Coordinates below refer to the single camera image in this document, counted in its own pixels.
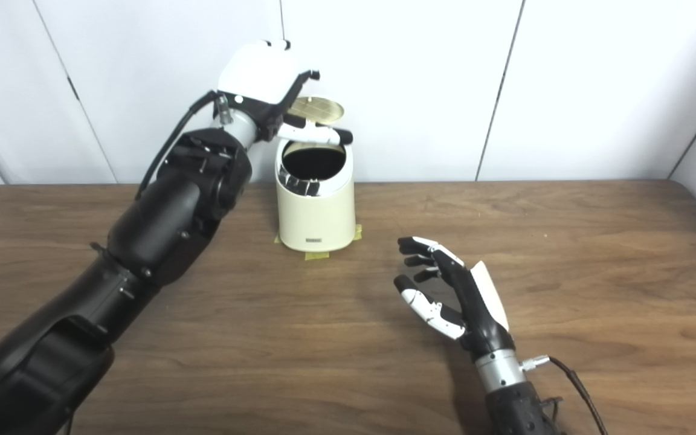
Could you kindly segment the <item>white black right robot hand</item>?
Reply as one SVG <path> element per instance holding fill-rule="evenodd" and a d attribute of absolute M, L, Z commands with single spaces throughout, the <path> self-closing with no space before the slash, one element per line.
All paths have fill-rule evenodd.
<path fill-rule="evenodd" d="M 403 301 L 429 327 L 458 341 L 470 353 L 472 361 L 500 352 L 516 350 L 513 337 L 489 309 L 489 298 L 482 294 L 474 273 L 452 251 L 435 240 L 408 236 L 397 240 L 404 264 L 422 266 L 413 277 L 398 275 L 394 284 Z M 453 289 L 460 308 L 454 309 L 435 300 L 418 288 L 418 283 L 442 279 Z"/>

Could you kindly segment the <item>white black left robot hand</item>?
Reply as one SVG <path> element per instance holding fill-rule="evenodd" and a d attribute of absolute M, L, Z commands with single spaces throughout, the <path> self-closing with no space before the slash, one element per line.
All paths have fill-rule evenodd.
<path fill-rule="evenodd" d="M 317 69 L 304 69 L 290 41 L 259 40 L 232 55 L 218 78 L 215 120 L 244 149 L 276 138 L 301 143 L 347 146 L 353 133 L 307 120 L 288 111 L 304 86 L 320 80 Z"/>

